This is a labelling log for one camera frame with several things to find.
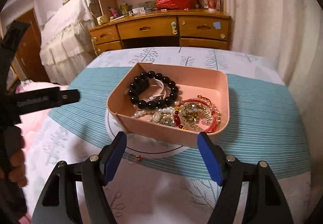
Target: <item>doorway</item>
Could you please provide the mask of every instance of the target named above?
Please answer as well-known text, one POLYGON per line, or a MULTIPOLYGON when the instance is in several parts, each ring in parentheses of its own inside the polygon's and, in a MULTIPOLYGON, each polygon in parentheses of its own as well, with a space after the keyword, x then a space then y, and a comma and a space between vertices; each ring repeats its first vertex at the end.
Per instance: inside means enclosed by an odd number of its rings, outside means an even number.
POLYGON ((39 52, 41 45, 41 36, 36 21, 34 9, 29 10, 17 18, 18 21, 29 23, 30 27, 23 36, 16 58, 23 72, 28 79, 35 82, 49 82, 46 70, 41 64, 39 52))

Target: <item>red bead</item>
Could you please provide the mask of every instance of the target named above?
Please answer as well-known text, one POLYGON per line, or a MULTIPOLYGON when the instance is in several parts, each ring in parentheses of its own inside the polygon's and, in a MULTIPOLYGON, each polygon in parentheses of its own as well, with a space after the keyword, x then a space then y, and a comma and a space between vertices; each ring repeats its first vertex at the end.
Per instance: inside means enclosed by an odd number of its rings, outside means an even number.
POLYGON ((178 115, 174 115, 174 123, 175 126, 180 126, 180 117, 178 115))
POLYGON ((136 160, 137 160, 138 162, 140 162, 140 161, 142 161, 142 160, 143 160, 143 157, 142 157, 142 156, 140 156, 140 155, 138 155, 138 156, 136 156, 136 160))

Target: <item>black bead bracelet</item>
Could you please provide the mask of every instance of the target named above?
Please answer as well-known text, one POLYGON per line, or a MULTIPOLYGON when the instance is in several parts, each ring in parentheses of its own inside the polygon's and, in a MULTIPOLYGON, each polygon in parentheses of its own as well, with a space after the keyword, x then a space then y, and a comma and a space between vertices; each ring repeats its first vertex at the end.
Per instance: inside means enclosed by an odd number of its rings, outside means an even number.
POLYGON ((161 73, 155 73, 154 71, 142 72, 140 76, 136 76, 133 82, 129 86, 128 94, 130 96, 130 101, 134 105, 137 105, 139 109, 155 109, 155 108, 164 108, 166 106, 171 106, 174 101, 177 99, 178 87, 175 82, 170 80, 168 76, 163 76, 161 73), (156 101, 139 100, 138 96, 149 88, 148 79, 158 79, 162 81, 163 84, 167 85, 171 93, 169 97, 163 99, 158 99, 156 101))

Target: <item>human hand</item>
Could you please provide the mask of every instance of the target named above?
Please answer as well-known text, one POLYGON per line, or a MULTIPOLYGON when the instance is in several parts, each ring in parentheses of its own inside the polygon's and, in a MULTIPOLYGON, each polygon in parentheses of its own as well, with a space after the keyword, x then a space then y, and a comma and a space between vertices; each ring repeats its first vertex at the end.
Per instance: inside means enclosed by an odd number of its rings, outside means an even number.
MULTIPOLYGON (((23 137, 20 140, 21 148, 25 147, 25 141, 23 137)), ((10 164, 14 167, 14 169, 9 173, 9 180, 11 182, 16 182, 18 187, 22 188, 27 185, 26 178, 26 166, 25 166, 25 154, 22 150, 14 153, 10 158, 10 164)), ((0 179, 4 179, 5 174, 3 170, 0 168, 0 179)))

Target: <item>light blue stripe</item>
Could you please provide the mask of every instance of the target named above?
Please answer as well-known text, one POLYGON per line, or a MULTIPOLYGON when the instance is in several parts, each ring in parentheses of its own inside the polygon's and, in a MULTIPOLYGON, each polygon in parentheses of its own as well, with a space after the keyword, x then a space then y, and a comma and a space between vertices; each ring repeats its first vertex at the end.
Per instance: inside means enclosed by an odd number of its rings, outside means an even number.
MULTIPOLYGON (((85 69, 69 87, 80 91, 80 102, 53 108, 49 116, 99 148, 110 144, 104 124, 106 100, 129 70, 85 69)), ((218 142, 225 153, 247 163, 265 160, 277 178, 308 172, 310 157, 303 125, 288 89, 257 79, 227 76, 230 122, 218 142)), ((170 157, 145 158, 141 164, 186 177, 210 179, 199 151, 193 148, 170 157)))

